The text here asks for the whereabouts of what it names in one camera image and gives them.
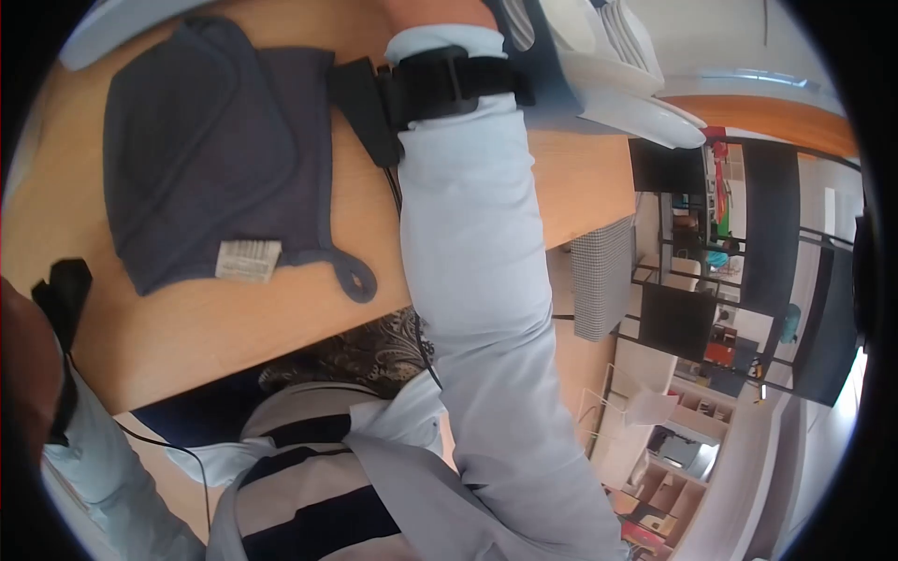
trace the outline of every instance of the grey shirt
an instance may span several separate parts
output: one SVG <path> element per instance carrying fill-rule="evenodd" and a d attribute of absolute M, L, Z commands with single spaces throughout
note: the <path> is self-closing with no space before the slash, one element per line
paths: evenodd
<path fill-rule="evenodd" d="M 502 41 L 482 28 L 428 26 L 397 35 L 387 57 L 452 44 L 471 56 L 504 56 Z M 621 526 L 559 399 L 533 158 L 514 97 L 417 123 L 401 141 L 402 259 L 436 348 L 459 474 L 421 448 L 359 434 L 345 444 L 423 559 L 623 559 Z M 70 436 L 76 446 L 78 436 Z M 50 452 L 64 475 L 78 475 L 66 464 L 72 458 Z M 99 498 L 116 494 L 104 508 L 139 519 L 110 528 L 124 532 L 128 558 L 202 557 L 186 525 L 122 491 L 148 478 L 139 464 L 116 473 L 121 485 L 104 483 L 111 491 Z M 233 514 L 238 484 L 219 503 L 207 559 L 245 559 Z"/>

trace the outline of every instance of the person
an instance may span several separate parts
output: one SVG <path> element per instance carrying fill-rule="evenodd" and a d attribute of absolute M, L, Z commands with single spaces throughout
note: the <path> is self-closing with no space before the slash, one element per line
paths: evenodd
<path fill-rule="evenodd" d="M 504 56 L 480 0 L 383 5 L 397 31 L 387 49 L 394 63 L 451 44 Z M 401 141 L 402 260 L 443 387 L 422 373 L 393 402 L 328 382 L 265 400 L 239 443 L 204 451 L 207 474 L 228 484 L 207 546 L 168 511 L 74 364 L 65 363 L 78 389 L 68 442 L 46 443 L 66 358 L 40 310 L 4 280 L 4 391 L 14 395 L 31 458 L 66 478 L 122 558 L 628 555 L 559 399 L 533 158 L 514 95 L 414 123 Z M 449 414 L 457 473 L 428 449 L 432 411 L 411 411 L 432 396 Z"/>

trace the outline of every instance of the desk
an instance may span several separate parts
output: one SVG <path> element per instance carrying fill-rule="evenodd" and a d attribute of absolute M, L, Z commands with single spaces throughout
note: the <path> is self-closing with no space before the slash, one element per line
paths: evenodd
<path fill-rule="evenodd" d="M 338 62 L 371 56 L 390 38 L 367 0 L 254 0 L 201 13 L 236 21 L 259 48 L 313 45 Z M 268 285 L 194 280 L 138 297 L 112 248 L 102 194 L 102 118 L 110 79 L 168 37 L 167 22 L 79 72 L 57 67 L 46 84 L 40 141 L 4 208 L 3 274 L 22 293 L 65 257 L 84 258 L 93 288 L 75 360 L 106 408 L 139 408 L 264 362 L 408 305 L 399 227 L 383 174 L 333 113 L 334 243 L 374 271 L 378 293 L 350 301 L 328 264 L 285 267 Z M 623 136 L 532 132 L 533 172 L 554 247 L 634 212 Z"/>

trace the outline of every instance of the black panel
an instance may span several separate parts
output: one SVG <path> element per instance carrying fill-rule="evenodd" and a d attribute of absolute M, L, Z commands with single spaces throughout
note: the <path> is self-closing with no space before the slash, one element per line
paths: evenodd
<path fill-rule="evenodd" d="M 748 224 L 739 307 L 782 319 L 798 259 L 797 151 L 782 143 L 751 140 L 745 140 L 742 149 Z"/>
<path fill-rule="evenodd" d="M 705 164 L 701 148 L 665 148 L 642 138 L 629 141 L 633 187 L 651 193 L 704 195 Z"/>
<path fill-rule="evenodd" d="M 851 261 L 850 251 L 821 250 L 814 299 L 792 364 L 793 393 L 830 407 L 858 353 Z"/>
<path fill-rule="evenodd" d="M 639 343 L 701 363 L 717 306 L 709 294 L 645 283 Z"/>

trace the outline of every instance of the black velcro strap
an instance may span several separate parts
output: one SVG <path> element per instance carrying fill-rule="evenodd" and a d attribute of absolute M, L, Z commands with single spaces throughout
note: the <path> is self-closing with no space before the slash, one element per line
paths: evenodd
<path fill-rule="evenodd" d="M 48 443 L 68 446 L 66 429 L 78 405 L 78 389 L 68 362 L 93 276 L 83 259 L 62 259 L 50 268 L 50 282 L 38 282 L 31 299 L 38 304 L 57 336 L 63 355 L 63 386 Z"/>
<path fill-rule="evenodd" d="M 511 61 L 498 57 L 467 57 L 460 47 L 428 51 L 403 59 L 392 76 L 403 96 L 404 125 L 414 120 L 463 115 L 477 109 L 485 95 L 515 94 L 519 105 L 533 105 L 525 78 L 512 69 Z"/>

